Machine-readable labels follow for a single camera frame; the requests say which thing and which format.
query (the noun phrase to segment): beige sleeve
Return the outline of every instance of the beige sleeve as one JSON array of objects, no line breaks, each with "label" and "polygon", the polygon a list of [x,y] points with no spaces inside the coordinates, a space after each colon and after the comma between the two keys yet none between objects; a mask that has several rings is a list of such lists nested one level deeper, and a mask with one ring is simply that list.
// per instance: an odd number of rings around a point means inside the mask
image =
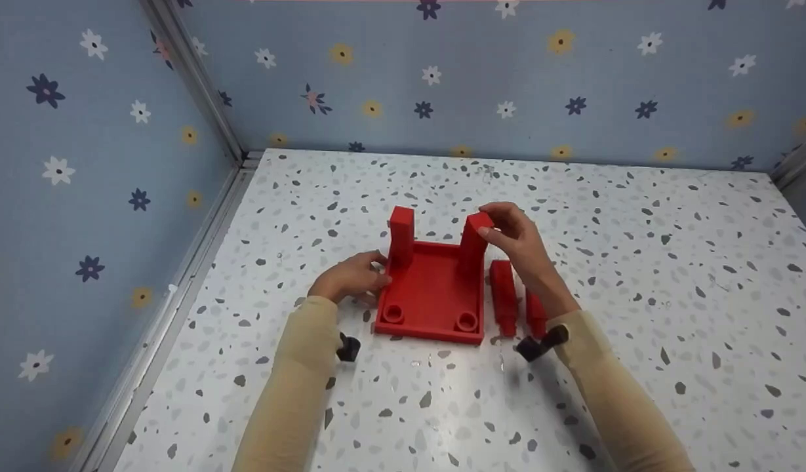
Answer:
[{"label": "beige sleeve", "polygon": [[342,347],[337,310],[330,300],[310,296],[289,315],[233,472],[304,470],[323,416],[325,385]]},{"label": "beige sleeve", "polygon": [[610,350],[592,315],[572,311],[546,323],[564,325],[569,340],[555,347],[621,472],[694,472],[685,448],[636,379]]}]

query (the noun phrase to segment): floral wallpaper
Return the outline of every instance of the floral wallpaper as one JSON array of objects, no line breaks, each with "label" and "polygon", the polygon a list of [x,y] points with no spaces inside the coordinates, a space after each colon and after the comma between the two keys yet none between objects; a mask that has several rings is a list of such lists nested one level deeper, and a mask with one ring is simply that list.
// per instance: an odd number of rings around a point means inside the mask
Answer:
[{"label": "floral wallpaper", "polygon": [[771,170],[806,138],[806,0],[174,6],[251,149]]},{"label": "floral wallpaper", "polygon": [[230,169],[138,2],[0,2],[0,470],[69,469]]}]

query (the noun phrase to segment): terrazzo table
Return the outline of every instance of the terrazzo table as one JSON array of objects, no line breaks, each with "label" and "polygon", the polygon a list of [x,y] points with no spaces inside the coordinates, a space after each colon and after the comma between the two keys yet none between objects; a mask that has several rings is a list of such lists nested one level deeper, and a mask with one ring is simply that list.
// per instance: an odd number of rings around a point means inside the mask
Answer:
[{"label": "terrazzo table", "polygon": [[[283,149],[265,153],[115,470],[230,470],[315,276],[387,250],[394,205],[415,208],[419,239],[457,244],[492,200],[537,222],[697,469],[806,470],[806,231],[765,174]],[[342,303],[363,349],[328,383],[311,470],[612,469],[568,371],[496,338],[485,293],[480,347],[374,335],[375,310]]]}]

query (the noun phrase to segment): black object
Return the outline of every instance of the black object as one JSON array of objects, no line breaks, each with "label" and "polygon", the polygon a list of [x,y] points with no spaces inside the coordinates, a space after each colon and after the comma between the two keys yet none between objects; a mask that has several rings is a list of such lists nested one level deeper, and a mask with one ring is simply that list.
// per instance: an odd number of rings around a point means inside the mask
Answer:
[{"label": "black object", "polygon": [[350,338],[345,336],[343,332],[339,332],[339,338],[342,339],[342,349],[336,351],[336,355],[339,357],[339,361],[342,362],[353,362],[355,361],[355,356],[359,355],[359,347],[361,347],[361,343],[357,338]]},{"label": "black object", "polygon": [[557,346],[558,344],[565,343],[569,340],[569,330],[565,326],[554,326],[552,331],[546,333],[540,340],[540,343],[534,340],[531,336],[527,336],[524,340],[519,341],[514,350],[519,353],[526,361],[536,361],[549,349]]}]

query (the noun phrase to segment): red base plate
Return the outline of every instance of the red base plate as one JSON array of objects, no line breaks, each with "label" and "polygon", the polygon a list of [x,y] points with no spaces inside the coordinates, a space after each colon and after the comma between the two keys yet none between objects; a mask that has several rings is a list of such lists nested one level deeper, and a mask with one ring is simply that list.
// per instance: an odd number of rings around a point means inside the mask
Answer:
[{"label": "red base plate", "polygon": [[414,242],[406,268],[386,267],[392,283],[379,296],[375,331],[453,343],[484,339],[484,260],[459,271],[459,246]]}]

